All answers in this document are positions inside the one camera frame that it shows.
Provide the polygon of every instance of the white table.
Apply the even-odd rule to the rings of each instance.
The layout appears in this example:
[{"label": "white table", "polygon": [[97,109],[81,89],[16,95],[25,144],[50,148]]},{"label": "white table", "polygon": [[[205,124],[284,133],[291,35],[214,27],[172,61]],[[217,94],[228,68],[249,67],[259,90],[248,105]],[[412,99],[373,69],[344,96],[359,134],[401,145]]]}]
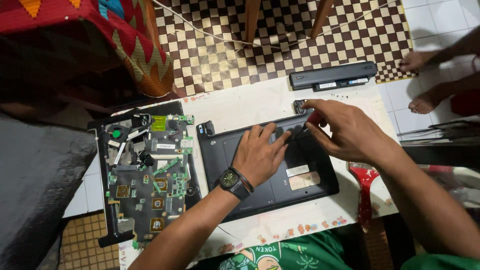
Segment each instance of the white table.
[{"label": "white table", "polygon": [[[381,129],[398,141],[374,80],[363,86],[314,93],[311,89],[292,91],[287,77],[202,93],[181,99],[185,114],[195,116],[195,123],[212,120],[217,133],[274,121],[294,114],[296,99],[335,99],[361,108]],[[202,196],[208,193],[195,125],[188,132],[194,138],[193,158]],[[340,192],[336,195],[304,202],[244,219],[223,223],[217,227],[195,260],[218,256],[225,252],[298,237],[356,222],[360,188],[348,172],[345,161],[330,157]],[[372,203],[380,206],[379,216],[397,213],[383,181],[377,177],[371,187]],[[120,266],[127,269],[140,251],[132,241],[120,244]]]}]

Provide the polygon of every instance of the brown checkered mat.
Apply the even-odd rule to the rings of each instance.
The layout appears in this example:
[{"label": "brown checkered mat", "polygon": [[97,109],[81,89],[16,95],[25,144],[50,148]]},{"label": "brown checkered mat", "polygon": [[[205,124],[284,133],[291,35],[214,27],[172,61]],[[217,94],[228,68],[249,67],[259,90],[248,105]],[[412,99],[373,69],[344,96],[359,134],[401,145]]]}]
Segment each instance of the brown checkered mat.
[{"label": "brown checkered mat", "polygon": [[[387,0],[336,0],[323,30],[385,3]],[[262,1],[254,42],[282,49],[243,49],[240,43],[205,36],[171,12],[156,9],[160,43],[174,59],[175,85],[193,95],[360,60],[377,63],[378,83],[412,77],[396,69],[402,55],[412,48],[400,0],[317,39],[288,47],[309,35],[317,5],[315,0]],[[172,0],[171,6],[207,33],[233,40],[245,37],[243,0]]]},{"label": "brown checkered mat", "polygon": [[68,222],[63,230],[58,270],[105,270],[120,266],[119,245],[105,248],[97,239],[107,235],[105,215],[96,214]]}]

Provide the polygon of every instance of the foot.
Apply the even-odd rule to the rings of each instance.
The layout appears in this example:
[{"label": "foot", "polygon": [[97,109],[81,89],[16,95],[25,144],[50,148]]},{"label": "foot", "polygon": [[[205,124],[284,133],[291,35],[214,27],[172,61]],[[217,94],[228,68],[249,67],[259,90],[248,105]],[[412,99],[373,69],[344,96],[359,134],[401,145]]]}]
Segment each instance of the foot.
[{"label": "foot", "polygon": [[403,72],[416,70],[424,66],[424,64],[438,52],[438,50],[410,52],[402,59],[402,62],[400,62],[400,70]]},{"label": "foot", "polygon": [[433,87],[431,90],[417,96],[410,102],[408,108],[412,110],[413,113],[427,114],[434,110],[445,97],[442,95],[442,84],[438,84]]}]

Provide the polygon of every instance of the power cord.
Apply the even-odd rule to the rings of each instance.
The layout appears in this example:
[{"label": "power cord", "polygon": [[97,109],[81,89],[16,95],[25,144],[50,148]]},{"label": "power cord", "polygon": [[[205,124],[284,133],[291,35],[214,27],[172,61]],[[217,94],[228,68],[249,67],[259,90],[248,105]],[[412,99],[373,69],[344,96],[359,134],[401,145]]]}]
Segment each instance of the power cord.
[{"label": "power cord", "polygon": [[[335,26],[335,27],[331,28],[331,29],[328,30],[328,31],[319,33],[318,36],[324,35],[324,34],[327,34],[327,33],[330,33],[330,32],[332,32],[333,30],[335,30],[335,29],[337,29],[337,28],[340,28],[340,27],[342,27],[342,26],[344,26],[344,25],[348,25],[348,24],[350,24],[350,23],[352,23],[352,22],[355,22],[355,21],[357,21],[357,20],[365,17],[366,15],[372,13],[373,11],[375,11],[375,10],[377,10],[377,9],[380,9],[380,8],[386,6],[386,5],[390,4],[390,3],[393,3],[393,2],[395,2],[395,1],[397,1],[397,0],[389,0],[389,1],[387,1],[387,3],[379,6],[378,8],[376,8],[376,9],[374,9],[374,10],[369,11],[368,13],[365,13],[364,15],[362,15],[362,16],[360,16],[360,17],[358,17],[358,18],[355,18],[353,21],[351,21],[351,22],[346,22],[346,23],[342,23],[342,24],[340,24],[340,25],[338,25],[338,26]],[[188,25],[190,25],[193,29],[197,30],[198,32],[200,32],[200,33],[202,33],[202,34],[204,34],[204,35],[211,36],[211,37],[213,37],[213,38],[220,39],[220,40],[223,40],[223,41],[225,41],[225,42],[238,42],[238,43],[242,43],[242,44],[245,44],[245,45],[254,45],[254,46],[259,46],[259,47],[269,46],[269,47],[272,47],[272,48],[275,48],[275,49],[282,49],[281,47],[276,47],[276,46],[272,46],[272,45],[261,45],[261,44],[256,44],[256,43],[244,42],[244,41],[240,41],[240,40],[224,39],[224,38],[221,38],[221,37],[214,36],[214,35],[212,35],[212,34],[210,34],[210,33],[204,32],[204,31],[198,29],[197,27],[193,26],[193,24],[192,24],[191,22],[187,21],[187,20],[186,20],[185,18],[183,18],[180,14],[176,13],[176,12],[173,11],[171,8],[165,6],[164,4],[158,2],[157,0],[152,0],[152,2],[155,3],[155,4],[157,4],[158,6],[160,6],[160,7],[162,7],[162,8],[170,11],[170,12],[173,13],[174,15],[178,16],[180,19],[182,19],[184,22],[186,22]],[[303,39],[303,40],[301,40],[301,41],[298,41],[298,42],[289,44],[288,46],[290,47],[290,46],[293,46],[293,45],[300,44],[300,43],[302,43],[302,42],[307,41],[307,39],[310,39],[310,37],[307,37],[306,39]]]}]

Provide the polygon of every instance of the wristwatch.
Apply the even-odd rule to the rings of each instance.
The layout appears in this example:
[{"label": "wristwatch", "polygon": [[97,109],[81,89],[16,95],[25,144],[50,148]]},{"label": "wristwatch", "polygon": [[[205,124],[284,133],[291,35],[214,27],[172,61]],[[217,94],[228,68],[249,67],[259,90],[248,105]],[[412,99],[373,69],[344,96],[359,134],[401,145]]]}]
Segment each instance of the wristwatch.
[{"label": "wristwatch", "polygon": [[248,182],[248,180],[233,167],[228,168],[218,180],[220,182],[220,187],[223,190],[230,191],[238,199],[243,201],[250,196],[250,193],[248,192],[247,187],[243,184],[242,179],[253,192],[253,186],[250,182]]}]

